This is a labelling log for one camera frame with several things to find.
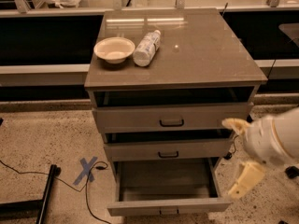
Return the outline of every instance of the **blue tape cross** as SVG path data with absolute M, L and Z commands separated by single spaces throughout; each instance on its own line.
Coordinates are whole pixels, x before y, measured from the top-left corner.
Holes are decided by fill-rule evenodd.
M 74 185 L 78 185 L 82 181 L 84 176 L 88 176 L 88 173 L 90 172 L 90 170 L 93 167 L 93 164 L 96 162 L 96 160 L 97 160 L 97 157 L 93 157 L 89 163 L 87 163 L 84 158 L 80 160 L 81 165 L 83 167 L 83 171 L 81 172 L 81 174 L 79 174 L 79 176 L 75 180 Z M 89 181 L 90 182 L 94 181 L 93 174 L 90 174 Z

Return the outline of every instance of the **drawer handle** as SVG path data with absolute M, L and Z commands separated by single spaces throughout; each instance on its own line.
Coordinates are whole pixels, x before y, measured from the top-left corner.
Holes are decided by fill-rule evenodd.
M 162 211 L 160 210 L 160 217 L 177 217 L 177 216 L 179 216 L 178 209 L 177 209 L 177 212 L 175 214 L 167 214 L 167 215 L 162 214 Z
M 185 123 L 184 119 L 180 120 L 160 120 L 160 125 L 162 127 L 181 127 Z
M 174 155 L 164 155 L 164 154 L 161 154 L 161 152 L 158 152 L 158 155 L 161 159 L 174 159 L 174 158 L 178 157 L 178 151 Z

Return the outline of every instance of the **terrazzo floor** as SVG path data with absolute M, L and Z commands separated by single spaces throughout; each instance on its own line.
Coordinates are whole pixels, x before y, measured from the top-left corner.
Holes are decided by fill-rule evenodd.
M 296 104 L 270 105 L 260 102 L 251 115 L 277 114 Z M 107 161 L 88 101 L 0 103 L 0 160 L 21 171 L 47 173 L 51 164 L 61 167 L 58 176 L 76 189 L 86 180 L 80 161 Z M 235 139 L 236 153 L 222 159 L 216 177 L 222 195 L 232 184 L 237 166 L 248 159 L 241 139 Z M 178 217 L 111 217 L 107 205 L 113 202 L 115 182 L 111 168 L 93 170 L 94 181 L 88 186 L 88 199 L 93 213 L 114 224 L 236 224 L 271 223 L 281 220 L 299 223 L 299 177 L 289 179 L 284 168 L 270 170 L 266 178 L 244 198 L 234 201 L 221 213 L 179 215 Z M 0 203 L 40 199 L 46 175 L 18 175 L 0 166 Z M 1 220 L 0 223 L 35 223 L 33 217 Z M 46 223 L 103 223 L 91 216 L 85 200 L 85 189 L 76 192 L 59 180 L 53 184 Z

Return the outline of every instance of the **drawer cabinet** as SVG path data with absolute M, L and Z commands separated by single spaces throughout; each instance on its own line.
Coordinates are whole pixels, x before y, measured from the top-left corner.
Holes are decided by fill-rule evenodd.
M 230 202 L 215 163 L 234 133 L 221 122 L 246 119 L 266 77 L 216 9 L 108 11 L 98 40 L 121 35 L 137 46 L 157 28 L 161 46 L 149 66 L 93 55 L 86 78 L 117 183 L 107 209 L 163 217 L 224 211 Z

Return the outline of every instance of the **cabinet top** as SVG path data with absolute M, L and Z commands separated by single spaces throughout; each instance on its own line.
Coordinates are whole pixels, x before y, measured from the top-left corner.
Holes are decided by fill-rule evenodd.
M 122 36 L 137 47 L 147 32 L 161 45 L 146 67 L 132 56 L 109 64 L 93 55 L 87 90 L 140 90 L 260 85 L 267 79 L 216 9 L 108 11 L 97 42 Z

